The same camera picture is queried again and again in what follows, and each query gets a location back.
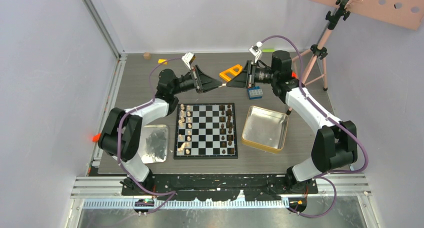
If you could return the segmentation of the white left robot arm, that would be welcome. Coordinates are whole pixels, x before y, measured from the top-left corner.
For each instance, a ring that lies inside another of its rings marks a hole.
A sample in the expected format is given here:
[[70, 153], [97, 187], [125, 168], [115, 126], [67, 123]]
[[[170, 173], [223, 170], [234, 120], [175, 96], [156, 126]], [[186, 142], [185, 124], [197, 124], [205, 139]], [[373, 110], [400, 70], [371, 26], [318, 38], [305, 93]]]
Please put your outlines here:
[[179, 104], [177, 94], [190, 90], [202, 94], [223, 84], [193, 64], [195, 58], [192, 52], [180, 58], [188, 69], [184, 75], [177, 76], [172, 69], [163, 69], [150, 101], [133, 108], [111, 109], [100, 133], [98, 147], [118, 162], [135, 181], [134, 188], [141, 195], [148, 195], [154, 187], [153, 181], [148, 178], [151, 171], [138, 152], [142, 128], [172, 114]]

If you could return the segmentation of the dark chess piece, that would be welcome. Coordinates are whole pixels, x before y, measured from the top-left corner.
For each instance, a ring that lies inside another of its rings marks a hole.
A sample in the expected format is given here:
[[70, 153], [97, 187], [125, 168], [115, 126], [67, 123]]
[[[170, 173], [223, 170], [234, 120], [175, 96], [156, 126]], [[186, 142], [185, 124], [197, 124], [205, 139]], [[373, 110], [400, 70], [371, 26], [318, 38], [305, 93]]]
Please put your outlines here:
[[231, 116], [228, 116], [227, 117], [226, 127], [227, 128], [231, 128], [232, 127], [232, 117]]

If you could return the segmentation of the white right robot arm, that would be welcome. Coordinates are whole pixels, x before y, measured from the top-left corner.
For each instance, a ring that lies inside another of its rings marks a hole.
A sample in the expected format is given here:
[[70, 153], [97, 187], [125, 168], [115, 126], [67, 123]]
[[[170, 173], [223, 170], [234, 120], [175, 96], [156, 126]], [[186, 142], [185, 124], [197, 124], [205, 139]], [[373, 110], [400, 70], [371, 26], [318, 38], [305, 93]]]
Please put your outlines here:
[[357, 129], [352, 121], [340, 120], [316, 102], [294, 75], [292, 59], [287, 51], [275, 51], [271, 65], [260, 66], [262, 45], [259, 41], [249, 49], [254, 60], [248, 60], [242, 72], [227, 82], [226, 86], [248, 89], [255, 83], [270, 84], [274, 95], [295, 110], [315, 132], [310, 157], [286, 171], [287, 190], [299, 193], [306, 181], [357, 161]]

